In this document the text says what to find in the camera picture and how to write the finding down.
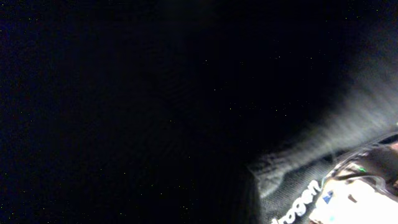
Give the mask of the black t-shirt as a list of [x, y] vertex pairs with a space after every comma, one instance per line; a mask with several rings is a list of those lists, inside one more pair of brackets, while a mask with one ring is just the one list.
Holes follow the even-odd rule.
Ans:
[[2, 1], [2, 223], [270, 223], [397, 131], [396, 1]]

